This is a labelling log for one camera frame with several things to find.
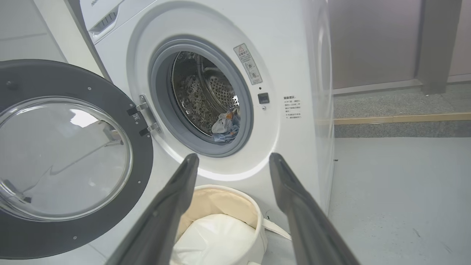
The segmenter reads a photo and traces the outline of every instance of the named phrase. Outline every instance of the white wall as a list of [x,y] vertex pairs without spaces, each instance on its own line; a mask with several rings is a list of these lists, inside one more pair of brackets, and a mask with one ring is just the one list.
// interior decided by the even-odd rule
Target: white wall
[[67,62],[31,0],[0,1],[0,61],[13,59]]
[[64,0],[1,0],[0,61],[44,59],[103,76]]
[[471,260],[471,138],[336,139],[329,218],[362,265]]

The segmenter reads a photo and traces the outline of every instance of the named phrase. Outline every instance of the warning label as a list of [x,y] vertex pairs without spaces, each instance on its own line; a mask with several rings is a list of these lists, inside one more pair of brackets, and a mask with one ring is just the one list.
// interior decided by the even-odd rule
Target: warning label
[[283,97],[284,116],[287,119],[301,119],[301,100],[295,96]]
[[134,118],[134,121],[135,121],[135,122],[141,119],[141,118],[139,117],[139,114],[137,114],[137,113],[136,113],[136,114],[133,114],[132,117]]
[[250,82],[252,85],[258,84],[263,82],[262,77],[260,76],[259,69],[253,61],[252,55],[250,54],[247,46],[245,44],[241,44],[234,48],[235,53],[239,57],[240,61],[244,65],[245,71],[249,75]]

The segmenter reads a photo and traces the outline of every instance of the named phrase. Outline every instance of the white bag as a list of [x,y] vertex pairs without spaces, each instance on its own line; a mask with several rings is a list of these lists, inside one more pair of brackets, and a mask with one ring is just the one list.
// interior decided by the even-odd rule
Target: white bag
[[291,240],[285,230],[263,218],[247,194],[218,185],[198,186],[181,217],[170,264],[259,264],[267,250],[265,229]]

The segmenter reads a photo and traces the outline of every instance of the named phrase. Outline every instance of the basket handle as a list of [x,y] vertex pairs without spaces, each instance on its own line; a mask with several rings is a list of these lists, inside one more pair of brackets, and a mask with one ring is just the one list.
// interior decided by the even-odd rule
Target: basket handle
[[264,218],[262,221],[262,226],[265,227],[265,229],[270,230],[274,233],[277,233],[288,240],[292,240],[291,235],[288,232],[283,230],[283,228],[279,227],[276,223],[272,221],[269,221]]

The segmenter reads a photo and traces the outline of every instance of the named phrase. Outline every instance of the washing machine door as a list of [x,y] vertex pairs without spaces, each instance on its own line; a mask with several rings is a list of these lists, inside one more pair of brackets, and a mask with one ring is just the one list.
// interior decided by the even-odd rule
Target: washing machine door
[[135,107],[85,69],[0,62],[0,259],[78,248],[134,207],[153,163]]

